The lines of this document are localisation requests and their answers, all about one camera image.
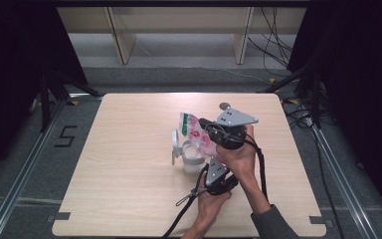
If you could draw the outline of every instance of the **tripod stand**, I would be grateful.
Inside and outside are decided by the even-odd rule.
[[[273,93],[287,84],[298,80],[295,89],[297,97],[305,97],[309,91],[312,92],[311,116],[315,125],[320,128],[319,123],[319,97],[320,97],[320,71],[325,63],[333,55],[341,38],[341,31],[344,25],[346,11],[346,2],[339,5],[337,11],[329,19],[323,30],[318,43],[315,45],[306,64],[286,77],[278,84],[266,89],[264,93]]]

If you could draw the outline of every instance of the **hand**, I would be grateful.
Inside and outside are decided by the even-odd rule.
[[[247,135],[254,138],[254,127],[251,124],[247,124],[245,128]],[[256,149],[253,146],[244,143],[238,149],[229,150],[218,144],[216,151],[240,182],[249,176],[255,178]]]
[[[252,138],[255,139],[254,127],[247,124],[245,128],[248,135],[247,140],[252,141]],[[221,145],[217,145],[216,151],[240,181],[253,209],[253,213],[260,214],[270,210],[270,203],[260,189],[256,179],[256,149],[252,145],[244,143],[242,147],[235,150],[229,150]]]
[[[201,180],[200,186],[204,186],[204,180]],[[192,227],[182,238],[203,238],[203,236],[209,231],[210,227],[212,227],[215,223],[223,203],[231,198],[231,196],[231,191],[217,196],[210,195],[208,192],[200,193],[198,196],[197,218],[195,219]]]

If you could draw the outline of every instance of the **aluminum rail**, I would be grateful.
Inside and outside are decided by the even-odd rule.
[[[325,155],[325,162],[333,176],[337,187],[339,188],[340,193],[342,194],[346,206],[352,214],[352,217],[356,223],[356,226],[358,227],[359,232],[361,233],[362,238],[378,238],[368,215],[366,214],[361,203],[352,190],[352,187],[350,186],[349,181],[343,173],[339,162],[334,156],[333,151],[331,150],[322,130],[316,126],[314,126],[312,129],[315,133],[315,136],[318,138],[319,145],[323,150],[323,154]]]
[[[18,173],[14,183],[12,184],[11,189],[0,205],[0,235],[5,228],[5,225],[11,216],[12,211],[14,210],[17,200],[20,197],[25,185],[27,184],[32,171],[34,170],[37,161],[39,160],[46,142],[48,141],[49,135],[53,131],[55,122],[57,121],[58,116],[60,115],[66,103],[66,101],[57,102],[56,107],[52,112],[51,121],[48,127],[46,130],[39,134],[39,137],[36,140],[32,151],[24,162],[24,165]]]

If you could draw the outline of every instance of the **floor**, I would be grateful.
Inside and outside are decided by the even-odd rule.
[[[281,76],[277,76],[278,73],[289,74],[283,65],[272,57],[265,56],[251,43],[247,47],[244,64],[237,65],[231,40],[227,35],[138,35],[127,65],[119,64],[111,35],[72,34],[70,37],[87,74],[101,71],[101,69],[108,71],[122,69],[140,71],[143,68],[149,71],[153,71],[153,69],[171,69],[172,71],[197,69],[201,71],[201,74],[227,74],[228,77],[238,75],[243,79],[266,82],[271,79],[272,81],[280,79]],[[259,46],[265,46],[267,43],[262,36],[250,37]],[[291,46],[294,36],[281,36],[281,39]],[[280,55],[278,47],[273,44],[270,44],[268,51],[276,56]],[[260,70],[267,71],[263,78],[253,74]],[[291,96],[291,92],[283,91],[283,94]],[[75,107],[64,107],[41,152],[40,160],[35,162],[34,170],[31,171],[25,187],[20,192],[18,202],[14,206],[10,218],[6,221],[0,238],[55,238],[52,234],[53,216],[59,210],[81,153],[82,143],[86,140],[88,128],[93,123],[91,116],[96,114],[98,106],[99,101],[91,100],[81,102]],[[298,105],[285,104],[285,110],[288,113],[296,111],[297,108]],[[292,117],[303,118],[297,113],[289,115],[289,123],[294,122]],[[8,157],[0,162],[0,205],[10,191],[18,172],[22,170],[25,158],[30,157],[30,151],[34,147],[36,139],[40,137],[38,131],[41,124],[40,117],[39,110],[32,112],[17,135],[18,140],[14,141],[7,152]],[[326,140],[337,158],[336,160],[340,163],[353,194],[371,222],[371,227],[376,235],[371,238],[382,238],[382,199],[368,175],[356,165],[356,155],[345,141],[344,135],[333,121],[333,117],[325,116],[323,120],[324,127],[321,132],[326,135]],[[60,148],[55,150],[54,144],[59,142],[60,132],[65,129],[74,130],[65,128],[67,125],[75,125],[76,128],[84,130],[77,130],[76,140],[73,141],[71,151],[64,151]],[[293,126],[292,133],[319,208],[326,221],[327,233],[324,238],[341,238],[340,232],[345,238],[368,238],[359,229],[359,225],[357,226],[356,220],[353,218],[354,213],[347,204],[345,193],[342,193],[339,184],[335,182],[326,160],[323,159],[322,167],[318,164],[315,141],[311,131]],[[63,160],[59,153],[68,154],[70,159]],[[320,180],[322,172],[326,184]]]

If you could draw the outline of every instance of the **metal frame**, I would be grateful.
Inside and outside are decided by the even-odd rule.
[[[2,204],[0,205],[0,235],[5,228],[5,225],[11,216],[12,211],[20,197],[25,185],[27,184],[31,173],[33,172],[37,161],[39,160],[49,135],[54,129],[55,122],[57,121],[62,109],[64,108],[66,101],[58,101],[55,109],[52,112],[52,117],[46,130],[40,132],[32,151],[27,157],[23,167],[17,175],[11,189],[5,196]]]

